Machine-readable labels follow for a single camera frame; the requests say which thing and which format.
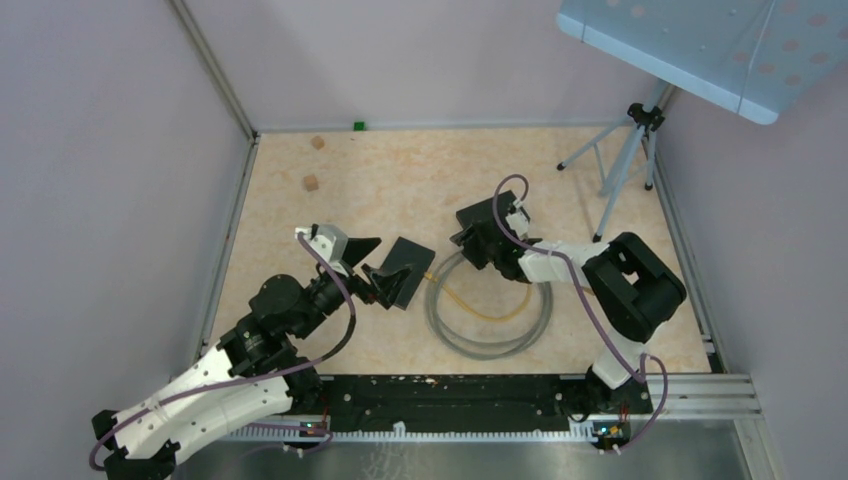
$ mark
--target gray coiled tube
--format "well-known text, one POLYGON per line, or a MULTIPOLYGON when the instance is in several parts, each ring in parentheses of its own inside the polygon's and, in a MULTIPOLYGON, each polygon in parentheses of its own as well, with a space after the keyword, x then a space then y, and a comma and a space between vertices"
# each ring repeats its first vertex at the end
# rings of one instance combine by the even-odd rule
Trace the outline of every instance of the gray coiled tube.
POLYGON ((451 271, 453 271, 457 265, 462 263, 463 260, 465 259, 462 256, 462 252, 456 252, 442 262, 436 268, 436 271, 433 272, 433 276, 438 280, 430 282, 427 286, 426 301, 424 303, 424 313, 427 317, 427 324, 430 326, 430 330, 432 330, 436 337, 438 337, 438 339, 441 340, 448 348, 460 355, 474 360, 495 360, 498 358, 505 358, 521 353, 530 348, 530 346, 536 343, 545 331, 545 328, 547 328, 548 323, 551 321, 551 312, 553 311, 553 294, 551 285, 549 283, 537 284, 539 294, 542 297, 542 311, 539 314, 539 318, 526 333, 510 340, 502 340, 498 342, 472 340, 470 338, 463 337, 451 329, 442 320, 442 317, 439 316, 438 308, 439 295, 442 292, 442 285, 444 285, 451 271), (479 350, 491 351, 492 349, 497 349, 503 351, 484 353, 469 350, 460 343, 468 344, 469 346, 476 347, 479 350))

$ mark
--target black bracket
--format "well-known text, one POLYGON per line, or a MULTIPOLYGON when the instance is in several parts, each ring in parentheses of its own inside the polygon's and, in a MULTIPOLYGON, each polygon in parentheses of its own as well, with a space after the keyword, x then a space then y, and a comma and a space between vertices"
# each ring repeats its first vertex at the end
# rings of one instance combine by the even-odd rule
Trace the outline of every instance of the black bracket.
POLYGON ((634 103, 627 109, 627 116, 632 118, 638 125, 645 127, 645 131, 656 132, 665 117, 662 115, 662 110, 659 107, 654 107, 650 112, 646 112, 641 103, 634 103))
POLYGON ((615 237, 583 274, 610 324, 634 342, 646 343, 686 300, 683 282, 635 233, 615 237))
POLYGON ((562 431, 591 414, 653 412, 648 389, 630 379, 610 390, 588 375, 333 375, 322 380, 322 402, 286 415, 328 411, 334 432, 562 431))

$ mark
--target wooden block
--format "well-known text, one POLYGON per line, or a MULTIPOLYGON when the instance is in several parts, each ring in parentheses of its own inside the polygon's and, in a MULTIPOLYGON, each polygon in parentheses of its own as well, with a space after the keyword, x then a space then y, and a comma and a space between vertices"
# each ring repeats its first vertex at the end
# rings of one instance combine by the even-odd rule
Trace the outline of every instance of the wooden block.
POLYGON ((303 188, 305 188, 307 192, 318 190, 318 179, 315 178, 315 175, 307 175, 303 177, 303 188))
POLYGON ((312 147, 315 150, 321 150, 322 148, 324 148, 324 139, 321 138, 320 135, 315 135, 314 137, 312 137, 312 140, 310 140, 309 143, 312 144, 312 147))

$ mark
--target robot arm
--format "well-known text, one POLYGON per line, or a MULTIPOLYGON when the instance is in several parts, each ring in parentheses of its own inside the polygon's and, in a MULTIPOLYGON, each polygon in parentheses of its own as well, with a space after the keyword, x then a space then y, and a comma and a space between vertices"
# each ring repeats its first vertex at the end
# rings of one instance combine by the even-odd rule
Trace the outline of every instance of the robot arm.
MULTIPOLYGON (((591 291, 612 329, 610 340, 635 371, 645 344, 686 299, 686 289, 673 272, 633 233, 622 233, 609 243, 568 245, 528 238, 530 217, 512 192, 497 199, 502 223, 524 243, 567 256, 579 287, 591 291)), ((509 279, 524 283, 568 282, 573 279, 562 259, 516 246, 499 230, 492 199, 457 212, 463 230, 451 237, 478 269, 492 263, 509 279)), ((630 378, 607 348, 593 363, 588 377, 615 390, 630 378)))
MULTIPOLYGON (((380 244, 379 238, 348 238, 332 225, 298 228, 296 236, 302 236, 346 290, 366 304, 378 302, 388 309, 409 275, 407 269, 385 274, 363 265, 366 281, 353 272, 352 267, 380 244)), ((104 410, 92 419, 100 440, 115 425, 149 410, 105 442, 112 451, 104 462, 110 480, 164 479, 196 451, 227 433, 317 400, 321 380, 312 365, 287 375, 259 378, 317 363, 298 357, 289 335, 306 338, 345 302, 339 287, 320 266, 318 276, 306 287, 289 275, 268 279, 249 301, 251 312, 197 363, 143 402, 120 412, 104 410), (250 378, 257 381, 206 390, 214 384, 250 378), (197 393, 164 403, 191 390, 197 393)))

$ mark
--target wall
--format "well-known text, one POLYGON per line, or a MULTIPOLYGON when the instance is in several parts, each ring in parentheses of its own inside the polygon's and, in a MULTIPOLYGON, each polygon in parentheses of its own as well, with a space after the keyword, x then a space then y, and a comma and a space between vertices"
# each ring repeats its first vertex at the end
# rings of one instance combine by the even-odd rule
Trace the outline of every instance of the wall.
POLYGON ((848 468, 848 65, 777 123, 684 94, 661 153, 724 355, 750 372, 790 478, 848 468))
POLYGON ((259 130, 608 120, 651 85, 561 0, 187 3, 259 130))
POLYGON ((0 8, 0 478, 185 366, 247 144, 163 1, 0 8))

